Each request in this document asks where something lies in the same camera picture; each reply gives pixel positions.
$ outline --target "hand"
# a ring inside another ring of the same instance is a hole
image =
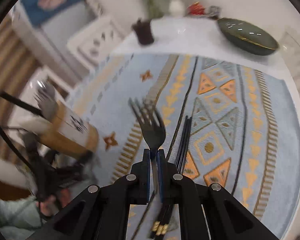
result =
[[[62,207],[65,207],[66,205],[68,205],[71,201],[69,189],[67,189],[67,188],[62,189],[58,194],[58,199],[59,199]],[[54,205],[55,201],[56,201],[56,197],[51,195],[50,197],[47,198],[46,201],[41,202],[40,203],[41,213],[47,217],[54,215],[54,212],[53,212],[53,209],[51,208],[51,206]]]

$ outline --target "black chopstick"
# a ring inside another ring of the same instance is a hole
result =
[[[180,171],[179,173],[182,174],[183,173],[183,169],[185,168],[186,165],[186,159],[187,159],[187,154],[188,154],[188,147],[189,147],[189,140],[190,140],[190,132],[191,132],[191,123],[192,123],[192,116],[189,118],[189,128],[186,134],[186,142],[185,142],[185,149],[184,149],[184,156],[183,156],[183,160],[182,160],[182,164],[180,167]]]
[[[153,223],[153,226],[152,226],[151,232],[150,232],[150,236],[149,236],[151,239],[153,239],[155,237],[155,234],[157,233],[160,222],[164,216],[164,213],[166,212],[166,206],[167,205],[162,205],[162,207],[160,208],[160,212],[157,216],[157,219]]]
[[[178,173],[180,174],[182,174],[184,165],[186,163],[186,155],[188,152],[191,131],[191,121],[192,117],[188,118],[188,116],[186,115],[185,123],[181,134],[179,149],[175,160],[176,168],[178,170]],[[174,205],[162,205],[157,219],[155,220],[152,226],[150,238],[163,239],[165,233],[167,232],[173,209]]]
[[[21,101],[19,98],[15,98],[14,96],[12,96],[4,91],[0,92],[0,97],[9,101],[10,103],[13,103],[14,105],[20,106],[21,108],[23,108],[35,115],[43,117],[41,109],[31,106],[31,105],[27,104],[26,102]]]
[[[180,142],[180,146],[182,147],[181,149],[181,154],[180,154],[180,161],[179,161],[179,166],[177,167],[177,170],[180,174],[183,173],[184,166],[186,164],[186,157],[188,153],[188,147],[189,147],[189,140],[190,140],[190,132],[191,132],[191,123],[192,123],[192,117],[188,118],[185,122],[185,137],[184,140]],[[160,224],[163,224],[162,229],[160,232],[157,231],[155,240],[163,240],[167,230],[168,226],[170,223],[170,219],[173,213],[174,205],[170,205],[168,207],[168,210],[165,212],[162,222]]]
[[[184,140],[186,138],[187,124],[188,124],[188,116],[186,115],[185,123],[184,123],[183,129],[182,129],[182,134],[181,134],[179,149],[178,149],[178,153],[177,153],[177,157],[176,157],[176,161],[175,161],[176,167],[178,167],[179,163],[180,163],[180,157],[181,157],[181,154],[182,154],[183,142],[184,142]]]
[[[164,217],[162,218],[162,221],[160,222],[160,226],[155,235],[155,240],[162,240],[165,234],[167,233],[169,222],[172,217],[173,209],[174,209],[174,205],[169,205],[167,211],[164,214]]]

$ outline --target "wall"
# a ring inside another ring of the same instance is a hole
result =
[[[147,9],[143,0],[99,0],[105,13],[109,13],[125,30],[131,32],[131,25],[138,18],[147,18]]]

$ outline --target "green bowl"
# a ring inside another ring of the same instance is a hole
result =
[[[251,23],[237,19],[220,18],[218,19],[218,26],[229,41],[252,54],[266,56],[279,48],[279,44],[269,33]]]

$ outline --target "rug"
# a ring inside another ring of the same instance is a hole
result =
[[[156,104],[172,163],[185,116],[192,116],[184,175],[202,185],[218,182],[282,237],[300,197],[300,128],[284,81],[190,55],[108,58],[68,99],[99,131],[91,171],[101,187],[128,174],[147,148],[130,97]],[[76,186],[74,195],[88,184]],[[148,207],[131,205],[126,239],[147,239],[159,209],[157,196]],[[165,239],[180,239],[177,206]]]

